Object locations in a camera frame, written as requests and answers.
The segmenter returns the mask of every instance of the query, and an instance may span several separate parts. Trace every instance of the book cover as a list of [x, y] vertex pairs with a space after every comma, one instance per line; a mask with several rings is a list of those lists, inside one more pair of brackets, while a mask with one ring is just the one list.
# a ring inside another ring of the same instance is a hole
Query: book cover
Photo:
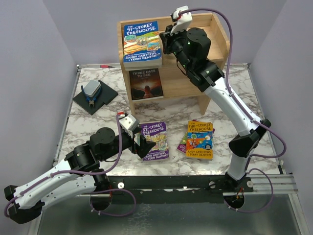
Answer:
[[157, 21], [124, 26], [124, 63], [161, 58]]
[[140, 125], [141, 134], [156, 145], [143, 158], [143, 161], [166, 160], [169, 158], [167, 131], [165, 122], [144, 123]]
[[158, 69], [133, 70], [129, 76], [133, 101], [163, 97]]
[[183, 138], [181, 139], [179, 145], [177, 146], [177, 150], [182, 152], [182, 153], [186, 153], [186, 143], [187, 143], [187, 131], [185, 132]]
[[186, 141], [186, 157], [213, 159], [213, 124], [189, 121]]

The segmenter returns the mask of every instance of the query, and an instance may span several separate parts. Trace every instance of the metal plate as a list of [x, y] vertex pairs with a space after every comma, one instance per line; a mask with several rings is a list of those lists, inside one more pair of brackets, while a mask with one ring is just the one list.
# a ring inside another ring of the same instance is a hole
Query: metal plate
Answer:
[[[269, 195], [248, 195], [244, 210], [265, 205]], [[123, 213], [132, 205], [112, 205], [108, 212]], [[243, 214], [224, 204], [140, 204], [127, 217], [91, 213], [89, 197], [75, 197], [43, 214], [39, 235], [300, 235], [288, 195], [275, 195], [265, 211]]]

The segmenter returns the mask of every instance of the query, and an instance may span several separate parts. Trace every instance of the white wall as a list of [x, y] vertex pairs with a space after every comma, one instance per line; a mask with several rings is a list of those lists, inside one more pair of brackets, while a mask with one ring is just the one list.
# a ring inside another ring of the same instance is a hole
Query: white wall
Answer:
[[[251, 64], [267, 118], [287, 142], [283, 159], [295, 176], [313, 233], [313, 1], [288, 0]], [[275, 148], [282, 145], [273, 139]]]
[[[0, 55], [3, 190], [51, 168], [77, 69], [41, 0], [1, 1]], [[27, 234], [28, 226], [0, 216], [1, 235]]]
[[116, 31], [118, 21], [169, 16], [176, 8], [184, 5], [222, 11], [229, 18], [234, 31], [232, 63], [250, 63], [285, 2], [286, 0], [44, 0], [77, 64], [119, 63]]

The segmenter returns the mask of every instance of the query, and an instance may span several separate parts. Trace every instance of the the 91-storey treehouse book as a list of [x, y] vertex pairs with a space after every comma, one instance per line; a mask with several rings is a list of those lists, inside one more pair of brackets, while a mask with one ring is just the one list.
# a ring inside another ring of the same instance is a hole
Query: the 91-storey treehouse book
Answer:
[[127, 71], [162, 65], [157, 21], [124, 26], [124, 67]]

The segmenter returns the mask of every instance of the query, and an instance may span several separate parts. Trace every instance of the wooden shelf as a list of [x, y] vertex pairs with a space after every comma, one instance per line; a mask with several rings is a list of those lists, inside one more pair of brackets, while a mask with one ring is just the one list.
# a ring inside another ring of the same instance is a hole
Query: wooden shelf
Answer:
[[[193, 21], [190, 27], [202, 28], [208, 38], [211, 40], [211, 47], [208, 55], [208, 59], [215, 62], [221, 69], [224, 67], [229, 53], [229, 40], [226, 33], [218, 19], [213, 13], [193, 14]], [[199, 89], [194, 86], [189, 79], [184, 76], [176, 66], [176, 58], [174, 55], [164, 55], [162, 53], [162, 67], [159, 68], [164, 98], [132, 101], [129, 72], [125, 70], [123, 64], [123, 35], [124, 26], [127, 24], [138, 24], [157, 21], [159, 29], [165, 29], [166, 26], [173, 24], [171, 17], [157, 17], [131, 21], [121, 21], [117, 24], [118, 33], [118, 46], [119, 46], [119, 59], [124, 76], [127, 95], [131, 107], [132, 114], [135, 114], [135, 103], [142, 102], [154, 102], [158, 100], [179, 98], [179, 97], [191, 97], [198, 96], [198, 103], [200, 106], [201, 114], [204, 115], [207, 106], [210, 102], [210, 98], [203, 95]]]

